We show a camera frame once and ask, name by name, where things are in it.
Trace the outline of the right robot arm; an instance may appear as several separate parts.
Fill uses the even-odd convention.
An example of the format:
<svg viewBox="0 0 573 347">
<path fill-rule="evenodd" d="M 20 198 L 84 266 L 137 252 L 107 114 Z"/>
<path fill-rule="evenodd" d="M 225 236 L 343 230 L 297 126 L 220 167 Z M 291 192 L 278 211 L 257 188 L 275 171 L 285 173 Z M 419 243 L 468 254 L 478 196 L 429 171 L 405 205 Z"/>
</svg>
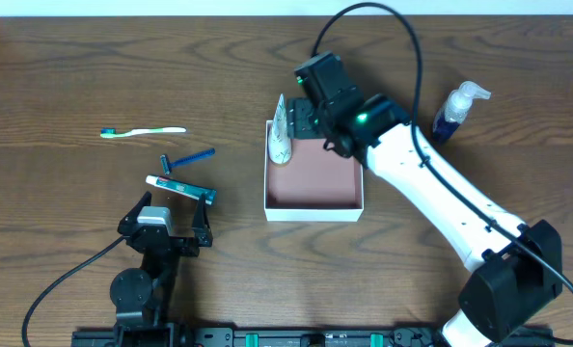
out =
<svg viewBox="0 0 573 347">
<path fill-rule="evenodd" d="M 470 272 L 459 311 L 441 330 L 448 345 L 507 342 L 561 294 L 561 240 L 548 222 L 529 226 L 484 196 L 398 104 L 383 94 L 365 98 L 332 52 L 312 56 L 294 75 L 324 148 L 356 159 L 395 187 Z"/>
</svg>

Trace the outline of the white cosmetic tube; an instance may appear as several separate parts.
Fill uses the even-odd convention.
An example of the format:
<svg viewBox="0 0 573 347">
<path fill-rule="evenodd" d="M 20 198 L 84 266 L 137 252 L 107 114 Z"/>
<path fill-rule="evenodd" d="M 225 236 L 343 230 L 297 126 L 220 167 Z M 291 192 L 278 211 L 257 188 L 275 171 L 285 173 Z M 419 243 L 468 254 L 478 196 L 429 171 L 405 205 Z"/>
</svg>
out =
<svg viewBox="0 0 573 347">
<path fill-rule="evenodd" d="M 291 159 L 291 139 L 287 135 L 287 107 L 281 94 L 268 136 L 268 157 L 276 165 L 285 165 Z"/>
</svg>

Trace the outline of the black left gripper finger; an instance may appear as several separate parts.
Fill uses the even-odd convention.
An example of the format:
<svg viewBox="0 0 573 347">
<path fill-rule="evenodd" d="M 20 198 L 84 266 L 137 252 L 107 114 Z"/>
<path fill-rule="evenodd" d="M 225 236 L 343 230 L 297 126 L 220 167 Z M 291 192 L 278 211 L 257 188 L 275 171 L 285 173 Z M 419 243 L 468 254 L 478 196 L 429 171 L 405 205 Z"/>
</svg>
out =
<svg viewBox="0 0 573 347">
<path fill-rule="evenodd" d="M 150 206 L 151 192 L 147 191 L 139 201 L 123 216 L 120 220 L 119 226 L 131 226 L 137 223 L 138 216 L 145 206 Z"/>
<path fill-rule="evenodd" d="M 199 244 L 213 243 L 213 234 L 206 215 L 205 194 L 202 194 L 198 200 L 191 228 Z"/>
</svg>

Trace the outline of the white pink-lined cardboard box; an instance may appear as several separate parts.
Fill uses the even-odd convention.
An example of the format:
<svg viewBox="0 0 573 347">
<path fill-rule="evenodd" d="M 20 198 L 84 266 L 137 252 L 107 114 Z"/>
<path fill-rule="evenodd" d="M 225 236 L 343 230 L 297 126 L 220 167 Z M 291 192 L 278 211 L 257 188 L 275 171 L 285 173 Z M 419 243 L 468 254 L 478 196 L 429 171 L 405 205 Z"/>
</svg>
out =
<svg viewBox="0 0 573 347">
<path fill-rule="evenodd" d="M 269 222 L 356 222 L 365 206 L 361 165 L 322 148 L 323 141 L 294 140 L 284 165 L 264 162 L 263 209 Z"/>
</svg>

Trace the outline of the clear pump bottle blue liquid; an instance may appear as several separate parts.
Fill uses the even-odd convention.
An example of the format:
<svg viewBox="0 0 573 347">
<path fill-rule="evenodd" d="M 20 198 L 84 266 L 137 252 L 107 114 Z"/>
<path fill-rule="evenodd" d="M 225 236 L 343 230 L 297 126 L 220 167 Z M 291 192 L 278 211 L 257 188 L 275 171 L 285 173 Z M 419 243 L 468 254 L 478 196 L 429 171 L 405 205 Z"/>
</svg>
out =
<svg viewBox="0 0 573 347">
<path fill-rule="evenodd" d="M 432 139 L 439 144 L 445 143 L 467 118 L 474 100 L 489 99 L 491 95 L 475 82 L 463 82 L 437 112 L 432 124 Z"/>
</svg>

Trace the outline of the teal white toothpaste tube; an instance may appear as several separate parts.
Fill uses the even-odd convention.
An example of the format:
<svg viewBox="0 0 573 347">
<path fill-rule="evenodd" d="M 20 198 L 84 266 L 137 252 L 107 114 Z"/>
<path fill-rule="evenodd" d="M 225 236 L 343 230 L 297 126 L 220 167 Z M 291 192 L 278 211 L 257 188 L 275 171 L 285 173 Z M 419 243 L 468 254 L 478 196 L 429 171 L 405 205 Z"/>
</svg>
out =
<svg viewBox="0 0 573 347">
<path fill-rule="evenodd" d="M 148 175 L 146 182 L 156 188 L 178 193 L 190 199 L 199 200 L 201 197 L 204 197 L 205 203 L 209 205 L 213 204 L 217 194 L 217 191 L 214 189 L 180 182 L 163 176 Z"/>
</svg>

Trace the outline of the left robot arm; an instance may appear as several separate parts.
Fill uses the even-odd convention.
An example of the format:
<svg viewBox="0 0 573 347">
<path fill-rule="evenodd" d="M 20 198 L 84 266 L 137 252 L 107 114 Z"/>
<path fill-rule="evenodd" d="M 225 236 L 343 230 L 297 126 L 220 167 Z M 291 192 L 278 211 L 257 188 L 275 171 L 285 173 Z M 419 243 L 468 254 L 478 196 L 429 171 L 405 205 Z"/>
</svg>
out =
<svg viewBox="0 0 573 347">
<path fill-rule="evenodd" d="M 116 346 L 193 346 L 194 334 L 184 324 L 168 319 L 179 261 L 197 257 L 212 246 L 213 235 L 206 215 L 206 195 L 197 201 L 191 237 L 172 234 L 167 207 L 150 204 L 151 193 L 121 219 L 118 233 L 126 245 L 143 256 L 137 268 L 128 268 L 113 279 L 110 299 L 116 307 Z"/>
</svg>

